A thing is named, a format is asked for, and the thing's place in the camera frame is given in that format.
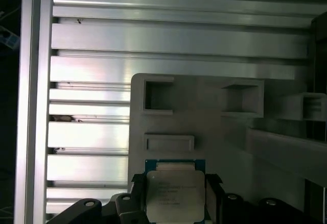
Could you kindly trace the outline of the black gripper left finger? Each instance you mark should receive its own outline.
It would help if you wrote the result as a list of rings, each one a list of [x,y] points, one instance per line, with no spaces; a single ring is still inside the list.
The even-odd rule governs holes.
[[[53,217],[48,223],[147,223],[146,181],[144,174],[135,174],[129,193],[116,194],[105,205],[94,198],[81,199]]]

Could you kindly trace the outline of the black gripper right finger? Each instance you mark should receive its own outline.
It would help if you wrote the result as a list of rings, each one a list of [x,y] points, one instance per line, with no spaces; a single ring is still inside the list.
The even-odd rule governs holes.
[[[276,198],[264,198],[257,204],[240,195],[226,193],[217,174],[205,175],[205,207],[212,223],[304,223],[305,215]]]

